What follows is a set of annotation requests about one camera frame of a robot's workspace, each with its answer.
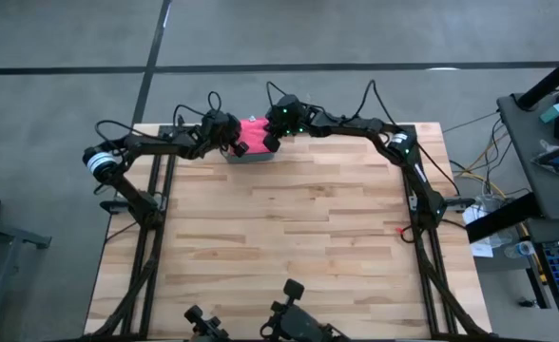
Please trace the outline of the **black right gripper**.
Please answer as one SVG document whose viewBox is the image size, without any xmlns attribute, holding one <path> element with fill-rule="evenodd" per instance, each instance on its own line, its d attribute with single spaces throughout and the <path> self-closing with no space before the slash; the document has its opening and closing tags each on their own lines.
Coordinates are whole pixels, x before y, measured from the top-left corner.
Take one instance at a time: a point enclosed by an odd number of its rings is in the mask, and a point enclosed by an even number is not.
<svg viewBox="0 0 559 342">
<path fill-rule="evenodd" d="M 263 128 L 266 132 L 264 146 L 271 152 L 277 152 L 281 138 L 302 133 L 305 114 L 305 106 L 294 94 L 284 95 L 276 104 L 272 104 L 265 115 L 267 124 Z"/>
</svg>

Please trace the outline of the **pink microfiber towel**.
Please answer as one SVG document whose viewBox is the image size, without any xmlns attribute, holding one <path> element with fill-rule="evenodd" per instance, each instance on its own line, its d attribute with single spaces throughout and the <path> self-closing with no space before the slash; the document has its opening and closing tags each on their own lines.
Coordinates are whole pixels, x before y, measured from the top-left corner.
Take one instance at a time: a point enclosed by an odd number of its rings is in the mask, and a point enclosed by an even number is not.
<svg viewBox="0 0 559 342">
<path fill-rule="evenodd" d="M 248 145 L 248 149 L 243 157 L 272 157 L 273 152 L 263 143 L 267 135 L 264 127 L 268 124 L 268 121 L 261 118 L 255 118 L 254 120 L 242 119 L 240 124 L 241 133 L 238 143 L 246 143 Z"/>
</svg>

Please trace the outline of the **teal plastic bin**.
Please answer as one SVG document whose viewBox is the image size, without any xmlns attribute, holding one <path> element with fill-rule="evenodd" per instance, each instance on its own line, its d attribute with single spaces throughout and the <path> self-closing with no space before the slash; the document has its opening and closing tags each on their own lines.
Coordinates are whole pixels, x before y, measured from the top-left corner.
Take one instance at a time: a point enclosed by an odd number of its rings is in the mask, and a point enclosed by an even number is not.
<svg viewBox="0 0 559 342">
<path fill-rule="evenodd" d="M 241 157 L 234 154 L 223 154 L 228 163 L 255 163 L 255 162 L 269 162 L 274 159 L 275 154 L 272 152 L 265 153 L 249 153 L 246 152 Z"/>
</svg>

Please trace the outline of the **white paper sheet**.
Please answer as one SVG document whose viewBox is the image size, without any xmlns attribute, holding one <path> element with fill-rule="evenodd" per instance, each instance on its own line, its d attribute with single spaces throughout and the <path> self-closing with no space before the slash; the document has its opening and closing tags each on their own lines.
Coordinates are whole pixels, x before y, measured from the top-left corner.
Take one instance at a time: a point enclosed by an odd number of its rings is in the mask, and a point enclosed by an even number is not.
<svg viewBox="0 0 559 342">
<path fill-rule="evenodd" d="M 462 214 L 466 224 L 472 223 L 476 219 L 481 219 L 487 214 L 500 207 L 500 202 L 496 200 L 477 202 L 468 207 Z M 513 237 L 508 229 L 494 233 L 471 244 L 472 255 L 474 257 L 493 257 L 493 250 L 512 243 Z"/>
</svg>

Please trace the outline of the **grey workstation desk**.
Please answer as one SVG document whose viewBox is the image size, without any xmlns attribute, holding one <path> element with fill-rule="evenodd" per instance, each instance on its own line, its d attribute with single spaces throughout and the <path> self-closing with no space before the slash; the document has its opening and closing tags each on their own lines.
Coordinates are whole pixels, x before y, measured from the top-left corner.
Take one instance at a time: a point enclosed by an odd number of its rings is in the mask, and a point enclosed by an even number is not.
<svg viewBox="0 0 559 342">
<path fill-rule="evenodd" d="M 544 151 L 541 141 L 559 145 L 553 128 L 539 119 L 554 104 L 554 98 L 540 101 L 533 111 L 521 110 L 512 96 L 500 97 L 496 102 L 541 212 L 546 218 L 559 219 L 559 175 L 532 161 Z"/>
</svg>

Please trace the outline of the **small teal box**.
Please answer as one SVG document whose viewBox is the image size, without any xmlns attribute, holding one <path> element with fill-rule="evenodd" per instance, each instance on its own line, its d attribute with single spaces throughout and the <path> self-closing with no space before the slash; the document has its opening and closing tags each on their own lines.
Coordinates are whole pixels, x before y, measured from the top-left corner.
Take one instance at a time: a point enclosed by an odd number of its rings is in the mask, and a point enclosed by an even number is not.
<svg viewBox="0 0 559 342">
<path fill-rule="evenodd" d="M 552 105 L 539 116 L 539 119 L 543 124 L 551 123 L 557 118 L 559 118 L 559 104 Z"/>
</svg>

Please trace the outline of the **black diagonal pole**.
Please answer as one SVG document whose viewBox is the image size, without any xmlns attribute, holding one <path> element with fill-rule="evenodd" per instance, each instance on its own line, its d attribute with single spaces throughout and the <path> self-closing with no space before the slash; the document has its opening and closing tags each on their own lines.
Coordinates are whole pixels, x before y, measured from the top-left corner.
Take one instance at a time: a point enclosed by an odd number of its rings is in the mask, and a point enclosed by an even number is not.
<svg viewBox="0 0 559 342">
<path fill-rule="evenodd" d="M 534 85 L 526 93 L 516 100 L 516 104 L 523 110 L 530 110 L 539 101 L 549 95 L 556 87 L 559 86 L 559 66 L 548 74 L 539 83 Z"/>
</svg>

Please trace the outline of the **clear plastic bottle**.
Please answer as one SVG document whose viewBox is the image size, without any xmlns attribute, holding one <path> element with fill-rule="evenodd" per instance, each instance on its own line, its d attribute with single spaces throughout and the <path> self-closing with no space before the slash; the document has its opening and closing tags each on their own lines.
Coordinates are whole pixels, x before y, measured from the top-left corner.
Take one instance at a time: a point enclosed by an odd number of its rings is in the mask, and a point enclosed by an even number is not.
<svg viewBox="0 0 559 342">
<path fill-rule="evenodd" d="M 535 248 L 531 241 L 524 240 L 510 245 L 504 249 L 504 255 L 507 258 L 528 257 L 535 254 Z"/>
</svg>

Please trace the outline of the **black aluminium table frame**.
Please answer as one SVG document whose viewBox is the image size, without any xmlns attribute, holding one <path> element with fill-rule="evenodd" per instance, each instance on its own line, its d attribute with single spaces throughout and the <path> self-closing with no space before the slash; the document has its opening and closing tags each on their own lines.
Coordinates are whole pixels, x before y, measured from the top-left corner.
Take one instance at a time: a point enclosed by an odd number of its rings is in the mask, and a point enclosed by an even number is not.
<svg viewBox="0 0 559 342">
<path fill-rule="evenodd" d="M 354 339 L 427 337 L 400 171 L 366 139 L 284 139 L 267 162 L 218 152 L 173 170 L 150 156 L 127 172 L 138 188 L 171 179 L 148 334 L 186 338 L 193 305 L 234 339 L 256 339 L 288 278 L 301 307 Z"/>
</svg>

